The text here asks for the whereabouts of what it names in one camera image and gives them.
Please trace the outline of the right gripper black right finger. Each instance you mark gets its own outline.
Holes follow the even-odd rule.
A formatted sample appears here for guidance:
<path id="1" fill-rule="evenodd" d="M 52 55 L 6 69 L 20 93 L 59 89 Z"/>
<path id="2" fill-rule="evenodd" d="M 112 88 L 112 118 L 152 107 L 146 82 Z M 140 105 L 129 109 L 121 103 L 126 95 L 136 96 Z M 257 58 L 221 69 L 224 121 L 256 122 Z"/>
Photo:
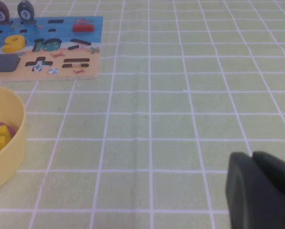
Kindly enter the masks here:
<path id="1" fill-rule="evenodd" d="M 252 155 L 251 210 L 285 212 L 285 161 L 264 151 Z"/>

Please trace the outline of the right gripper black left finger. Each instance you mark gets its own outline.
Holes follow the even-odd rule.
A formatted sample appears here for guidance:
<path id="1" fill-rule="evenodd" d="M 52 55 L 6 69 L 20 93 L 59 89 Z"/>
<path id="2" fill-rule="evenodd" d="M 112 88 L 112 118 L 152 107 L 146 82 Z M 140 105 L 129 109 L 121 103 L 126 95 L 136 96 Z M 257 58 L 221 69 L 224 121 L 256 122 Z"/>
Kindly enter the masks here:
<path id="1" fill-rule="evenodd" d="M 231 153 L 225 187 L 231 228 L 285 229 L 285 212 L 251 210 L 252 173 L 252 156 L 243 152 Z"/>

